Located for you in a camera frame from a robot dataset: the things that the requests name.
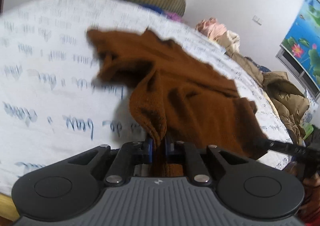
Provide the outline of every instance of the light switch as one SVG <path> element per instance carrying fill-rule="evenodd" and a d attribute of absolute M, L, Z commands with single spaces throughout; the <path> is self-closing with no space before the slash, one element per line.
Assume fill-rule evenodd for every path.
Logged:
<path fill-rule="evenodd" d="M 254 15 L 252 20 L 260 26 L 262 25 L 262 19 L 260 19 L 258 16 Z"/>

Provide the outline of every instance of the pink lotus flower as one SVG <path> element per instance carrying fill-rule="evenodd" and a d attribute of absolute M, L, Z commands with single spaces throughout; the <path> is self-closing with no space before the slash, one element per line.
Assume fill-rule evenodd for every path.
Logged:
<path fill-rule="evenodd" d="M 300 47 L 299 44 L 294 44 L 293 47 L 291 47 L 292 53 L 295 57 L 301 58 L 302 54 L 304 53 L 303 49 Z"/>

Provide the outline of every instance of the lotus flower painting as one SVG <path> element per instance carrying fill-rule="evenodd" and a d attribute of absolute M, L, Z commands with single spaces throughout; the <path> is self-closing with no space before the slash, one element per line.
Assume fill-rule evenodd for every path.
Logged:
<path fill-rule="evenodd" d="M 282 41 L 285 47 L 320 86 L 320 2 L 304 0 L 291 29 Z"/>

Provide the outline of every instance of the pink cloth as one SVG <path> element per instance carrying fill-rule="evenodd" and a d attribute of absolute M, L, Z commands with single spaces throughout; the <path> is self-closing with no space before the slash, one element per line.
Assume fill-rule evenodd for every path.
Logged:
<path fill-rule="evenodd" d="M 171 20 L 177 21 L 177 22 L 182 22 L 182 18 L 178 14 L 176 14 L 174 12 L 166 11 L 166 10 L 164 12 L 167 14 L 168 19 L 171 19 Z"/>
<path fill-rule="evenodd" d="M 220 24 L 217 19 L 210 18 L 198 23 L 196 30 L 207 36 L 210 40 L 216 40 L 227 31 L 227 28 L 224 24 Z"/>

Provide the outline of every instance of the beige jacket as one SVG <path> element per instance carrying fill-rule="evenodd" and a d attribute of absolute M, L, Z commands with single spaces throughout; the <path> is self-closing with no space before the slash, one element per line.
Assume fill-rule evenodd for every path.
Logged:
<path fill-rule="evenodd" d="M 263 87 L 278 110 L 290 138 L 300 145 L 305 136 L 300 120 L 309 108 L 309 100 L 288 80 L 286 72 L 268 72 L 263 77 Z"/>
<path fill-rule="evenodd" d="M 217 43 L 226 49 L 226 55 L 236 61 L 262 87 L 262 72 L 239 53 L 240 37 L 238 34 L 228 30 L 217 39 Z"/>

